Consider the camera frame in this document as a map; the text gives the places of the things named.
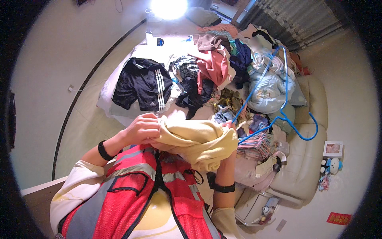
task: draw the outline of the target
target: light blue jacket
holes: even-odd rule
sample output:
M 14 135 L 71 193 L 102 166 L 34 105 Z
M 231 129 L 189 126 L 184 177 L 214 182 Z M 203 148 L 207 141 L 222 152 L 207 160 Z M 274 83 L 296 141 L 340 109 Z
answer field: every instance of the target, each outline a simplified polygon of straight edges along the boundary
M 292 97 L 295 90 L 295 82 L 291 77 L 287 77 L 285 73 L 276 75 L 268 71 L 264 78 L 260 80 L 261 73 L 252 71 L 249 76 L 249 91 L 255 87 L 248 106 L 263 114 L 271 114 L 280 109 L 285 102 L 286 80 L 288 80 L 288 100 Z

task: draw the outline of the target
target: white bed sheet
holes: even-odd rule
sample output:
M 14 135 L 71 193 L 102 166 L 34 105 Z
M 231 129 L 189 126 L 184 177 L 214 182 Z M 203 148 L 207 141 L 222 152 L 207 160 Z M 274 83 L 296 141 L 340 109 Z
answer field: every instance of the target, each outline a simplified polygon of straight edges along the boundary
M 138 101 L 135 101 L 129 110 L 126 110 L 116 104 L 113 103 L 112 97 L 115 90 L 115 86 L 117 84 L 119 75 L 125 66 L 126 61 L 131 57 L 139 57 L 139 58 L 150 58 L 159 63 L 164 63 L 166 69 L 168 69 L 168 65 L 170 62 L 176 60 L 179 56 L 187 55 L 187 44 L 192 44 L 191 42 L 182 42 L 186 38 L 179 37 L 161 37 L 164 39 L 165 44 L 161 47 L 150 48 L 147 49 L 147 45 L 143 45 L 141 43 L 137 45 L 126 57 L 123 61 L 118 65 L 118 67 L 113 71 L 110 77 L 105 82 L 101 92 L 99 94 L 99 98 L 97 101 L 97 107 L 103 109 L 107 117 L 115 118 L 124 126 L 129 126 L 133 120 L 144 113 L 148 113 L 149 111 L 141 111 L 139 108 Z M 226 88 L 237 91 L 235 85 L 230 83 L 226 86 Z M 248 87 L 244 87 L 239 90 L 240 96 L 245 100 L 245 96 L 248 95 Z M 169 120 L 185 120 L 186 115 L 188 113 L 188 108 L 182 108 L 175 104 L 176 100 L 171 103 L 170 108 L 159 114 L 159 117 L 165 115 Z M 115 112 L 116 108 L 118 108 L 118 115 L 112 114 Z M 214 114 L 214 108 L 212 106 L 204 106 L 196 112 L 195 116 L 192 119 L 211 119 Z

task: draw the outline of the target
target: doorway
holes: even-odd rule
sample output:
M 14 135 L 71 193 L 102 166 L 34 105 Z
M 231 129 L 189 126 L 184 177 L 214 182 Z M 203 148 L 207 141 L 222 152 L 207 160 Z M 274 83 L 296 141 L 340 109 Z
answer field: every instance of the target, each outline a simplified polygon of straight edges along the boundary
M 255 2 L 256 0 L 213 0 L 211 11 L 238 26 Z

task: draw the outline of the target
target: red safety vest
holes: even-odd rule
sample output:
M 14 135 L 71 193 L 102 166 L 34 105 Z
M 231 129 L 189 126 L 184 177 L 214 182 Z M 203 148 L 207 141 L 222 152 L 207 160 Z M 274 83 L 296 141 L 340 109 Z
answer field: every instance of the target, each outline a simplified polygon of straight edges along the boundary
M 150 145 L 124 151 L 97 193 L 62 220 L 61 234 L 66 239 L 128 238 L 154 192 L 162 189 L 184 238 L 224 238 L 204 208 L 193 174 L 189 163 L 159 161 Z

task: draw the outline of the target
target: yellow towel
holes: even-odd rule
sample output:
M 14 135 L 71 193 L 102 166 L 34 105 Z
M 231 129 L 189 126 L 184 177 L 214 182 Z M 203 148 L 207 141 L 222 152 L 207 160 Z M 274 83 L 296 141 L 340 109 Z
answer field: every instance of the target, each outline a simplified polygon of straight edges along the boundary
M 222 159 L 228 158 L 237 149 L 238 137 L 234 129 L 221 127 L 209 120 L 167 120 L 158 119 L 160 137 L 153 147 L 179 154 L 192 168 L 214 171 Z

